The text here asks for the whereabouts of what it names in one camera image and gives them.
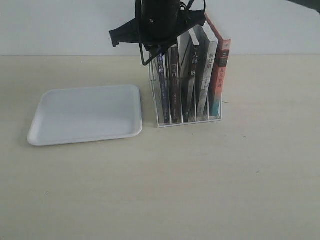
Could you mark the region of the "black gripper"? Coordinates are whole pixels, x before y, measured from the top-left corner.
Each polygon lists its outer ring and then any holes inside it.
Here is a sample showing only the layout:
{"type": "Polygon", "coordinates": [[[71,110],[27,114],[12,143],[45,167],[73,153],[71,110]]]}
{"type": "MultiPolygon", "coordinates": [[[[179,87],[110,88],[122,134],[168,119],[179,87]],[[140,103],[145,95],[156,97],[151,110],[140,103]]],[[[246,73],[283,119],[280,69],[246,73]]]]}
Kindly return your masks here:
{"type": "Polygon", "coordinates": [[[179,10],[177,16],[169,16],[169,13],[161,13],[160,19],[137,18],[109,32],[112,45],[116,47],[120,43],[143,44],[150,46],[166,45],[175,41],[193,27],[203,26],[206,22],[203,10],[179,10]]]}

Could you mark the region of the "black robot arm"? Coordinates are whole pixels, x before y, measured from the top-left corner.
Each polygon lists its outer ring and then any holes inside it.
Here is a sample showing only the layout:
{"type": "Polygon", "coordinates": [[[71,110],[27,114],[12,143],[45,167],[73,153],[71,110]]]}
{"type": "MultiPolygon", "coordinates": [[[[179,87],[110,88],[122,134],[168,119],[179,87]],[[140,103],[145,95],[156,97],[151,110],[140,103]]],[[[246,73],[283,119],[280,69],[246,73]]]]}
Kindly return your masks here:
{"type": "Polygon", "coordinates": [[[193,0],[188,4],[180,0],[137,0],[135,18],[109,31],[112,46],[139,44],[151,51],[174,45],[180,35],[197,25],[203,26],[206,21],[205,9],[191,10],[193,3],[193,0]]]}

